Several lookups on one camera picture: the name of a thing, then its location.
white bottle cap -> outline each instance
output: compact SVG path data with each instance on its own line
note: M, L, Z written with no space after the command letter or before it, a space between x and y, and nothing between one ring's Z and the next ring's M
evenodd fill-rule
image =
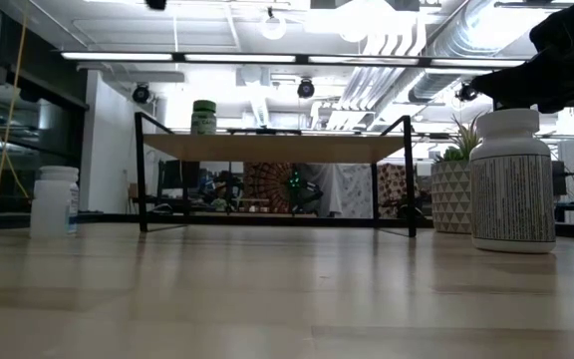
M495 133L539 131L539 113L529 109L499 110L481 116L475 122L477 134L486 137Z

white geometric planter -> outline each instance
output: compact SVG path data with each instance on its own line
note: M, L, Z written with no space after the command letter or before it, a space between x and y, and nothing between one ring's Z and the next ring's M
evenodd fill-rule
M433 227L440 232L470 233L470 181L468 161L430 167Z

black metal table frame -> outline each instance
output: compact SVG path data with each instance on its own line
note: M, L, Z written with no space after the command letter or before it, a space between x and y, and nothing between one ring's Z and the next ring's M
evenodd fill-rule
M159 123L155 118L143 112L135 113L135 131L137 144L137 179L139 189L139 226L141 232L148 232L148 223L167 223L167 224L217 224L217 225L290 225L290 226L337 226L337 227L372 227L385 230L388 227L405 226L409 232L409 237L415 237L418 228L418 218L416 218L415 204L415 176L414 176L414 158L412 145L412 126L411 117L402 116L380 136L386 136L395 129L399 124L403 125L404 131L404 149L405 149L405 172L407 183L407 218L384 219L380 218L378 203L378 166L371 164L372 179L372 218L304 218L292 215L291 217L268 217L268 216L230 216L230 215L195 215L191 213L186 181L182 181L183 189L183 215L160 215L147 213L146 192L145 192L145 160L144 160L144 121L148 121L165 133L175 135L174 131ZM181 173L185 173L184 162L181 161Z

green jar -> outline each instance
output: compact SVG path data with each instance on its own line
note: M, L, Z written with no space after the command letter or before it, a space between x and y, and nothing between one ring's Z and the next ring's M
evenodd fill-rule
M194 101L191 115L192 135L216 135L216 104L208 100Z

green leaves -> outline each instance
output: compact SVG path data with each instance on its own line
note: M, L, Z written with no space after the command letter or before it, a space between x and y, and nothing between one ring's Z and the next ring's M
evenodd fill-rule
M461 124L455 115L451 116L451 119L457 124L457 133L459 134L459 137L453 139L453 143L456 145L456 148L449 147L446 152L444 152L444 157L438 156L436 162L468 161L470 152L473 151L475 146L480 143L480 138L477 135L475 128L475 122L480 116L485 114L486 112L477 114L468 127Z
M442 162L462 161L462 160L464 160L464 155L462 154L462 151L451 146L444 152L444 157L438 156L435 162L438 164Z

